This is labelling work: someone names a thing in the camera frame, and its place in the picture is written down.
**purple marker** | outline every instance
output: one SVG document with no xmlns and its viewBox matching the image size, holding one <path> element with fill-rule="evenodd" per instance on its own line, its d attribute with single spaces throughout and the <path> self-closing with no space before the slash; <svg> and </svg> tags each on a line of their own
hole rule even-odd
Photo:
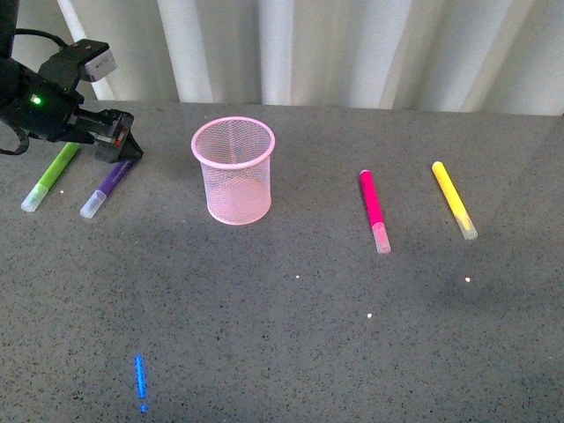
<svg viewBox="0 0 564 423">
<path fill-rule="evenodd" d="M 106 179 L 100 184 L 98 189 L 90 196 L 86 204 L 80 209 L 80 216 L 91 219 L 98 211 L 104 200 L 111 194 L 117 183 L 127 174 L 133 165 L 133 160 L 120 161 L 115 163 L 112 171 L 106 176 Z"/>
</svg>

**mesh cup rim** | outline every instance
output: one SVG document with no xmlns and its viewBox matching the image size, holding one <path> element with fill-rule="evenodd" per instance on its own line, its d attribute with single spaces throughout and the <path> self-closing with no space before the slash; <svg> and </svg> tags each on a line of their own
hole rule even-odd
<svg viewBox="0 0 564 423">
<path fill-rule="evenodd" d="M 269 138 L 271 139 L 271 142 L 268 146 L 268 148 L 266 149 L 266 151 L 261 154 L 260 156 L 258 156 L 256 159 L 252 159 L 249 161 L 244 161 L 242 163 L 218 163 L 217 161 L 212 161 L 212 160 L 208 160 L 206 157 L 204 157 L 196 148 L 196 144 L 197 144 L 197 139 L 200 136 L 200 134 L 202 132 L 204 132 L 205 130 L 207 130 L 208 128 L 210 128 L 213 125 L 216 125 L 218 123 L 221 122 L 225 122 L 225 121 L 244 121 L 244 122 L 251 122 L 254 123 L 258 126 L 260 126 L 261 128 L 263 128 L 264 130 L 266 130 L 266 132 L 269 135 Z M 274 133 L 272 132 L 272 130 L 266 126 L 265 123 L 258 121 L 257 119 L 252 119 L 250 117 L 244 117 L 244 116 L 228 116 L 228 117 L 221 117 L 219 119 L 215 119 L 211 122 L 208 122 L 206 125 L 202 126 L 199 130 L 196 131 L 196 133 L 194 134 L 194 137 L 192 137 L 192 142 L 191 142 L 191 147 L 192 147 L 192 153 L 194 154 L 194 156 L 196 156 L 196 159 L 200 162 L 200 163 L 204 163 L 205 165 L 209 166 L 209 167 L 213 167 L 215 169 L 221 169 L 221 170 L 237 170 L 237 169 L 245 169 L 247 167 L 253 167 L 254 165 L 257 165 L 259 163 L 261 163 L 262 161 L 266 160 L 269 158 L 269 156 L 272 154 L 272 150 L 274 150 L 274 144 L 276 143 L 276 139 L 274 137 Z"/>
</svg>

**green led light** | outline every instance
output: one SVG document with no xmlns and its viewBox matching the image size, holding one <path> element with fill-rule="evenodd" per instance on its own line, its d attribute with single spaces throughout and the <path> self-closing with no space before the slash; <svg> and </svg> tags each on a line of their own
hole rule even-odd
<svg viewBox="0 0 564 423">
<path fill-rule="evenodd" d="M 36 104 L 37 106 L 39 106 L 42 102 L 41 97 L 38 97 L 35 94 L 32 94 L 31 101 L 33 104 Z"/>
</svg>

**green marker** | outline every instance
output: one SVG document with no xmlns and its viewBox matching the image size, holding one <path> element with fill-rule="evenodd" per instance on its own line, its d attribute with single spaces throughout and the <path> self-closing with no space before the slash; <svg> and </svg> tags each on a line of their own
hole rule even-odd
<svg viewBox="0 0 564 423">
<path fill-rule="evenodd" d="M 35 184 L 32 191 L 21 204 L 24 212 L 35 212 L 37 206 L 47 195 L 51 187 L 53 187 L 56 180 L 59 179 L 63 170 L 69 165 L 78 148 L 79 144 L 77 143 L 67 143 L 63 147 L 61 152 L 55 157 L 55 160 L 53 160 L 53 163 L 51 163 L 51 166 L 48 167 L 39 182 Z"/>
</svg>

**marker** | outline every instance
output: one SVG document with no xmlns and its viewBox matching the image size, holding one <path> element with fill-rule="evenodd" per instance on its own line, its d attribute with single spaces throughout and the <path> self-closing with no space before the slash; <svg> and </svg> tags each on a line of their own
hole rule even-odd
<svg viewBox="0 0 564 423">
<path fill-rule="evenodd" d="M 108 198 L 114 190 L 117 183 L 123 178 L 133 165 L 132 160 L 120 161 L 115 164 L 106 179 L 100 184 L 98 189 L 90 196 L 86 204 L 80 209 L 80 215 L 83 218 L 91 219 L 98 211 L 102 203 Z"/>
<path fill-rule="evenodd" d="M 140 355 L 135 356 L 135 375 L 137 377 L 137 396 L 145 399 L 145 373 L 143 373 L 143 359 Z M 147 412 L 147 404 L 141 404 L 139 411 Z"/>
<path fill-rule="evenodd" d="M 39 182 L 35 184 L 31 192 L 27 195 L 21 208 L 24 212 L 35 212 L 40 202 L 45 198 L 49 190 L 53 187 L 63 170 L 71 163 L 72 158 L 77 153 L 79 144 L 67 143 L 61 152 L 57 154 L 51 166 L 45 171 Z"/>
<path fill-rule="evenodd" d="M 362 188 L 362 195 L 367 206 L 368 220 L 370 221 L 370 227 L 372 227 L 376 248 L 380 254 L 388 254 L 391 251 L 390 241 L 388 240 L 388 234 L 386 234 L 384 218 L 378 204 L 378 196 L 376 195 L 372 175 L 367 170 L 360 172 L 360 187 Z"/>
<path fill-rule="evenodd" d="M 477 238 L 478 232 L 476 232 L 476 228 L 472 224 L 470 216 L 468 215 L 460 196 L 456 192 L 455 186 L 450 180 L 447 169 L 440 161 L 433 163 L 431 168 L 433 169 L 434 176 L 437 178 L 437 181 L 441 186 L 442 193 L 447 198 L 452 214 L 455 215 L 456 222 L 458 223 L 458 226 L 460 226 L 462 235 L 464 235 L 466 240 L 473 240 Z"/>
</svg>

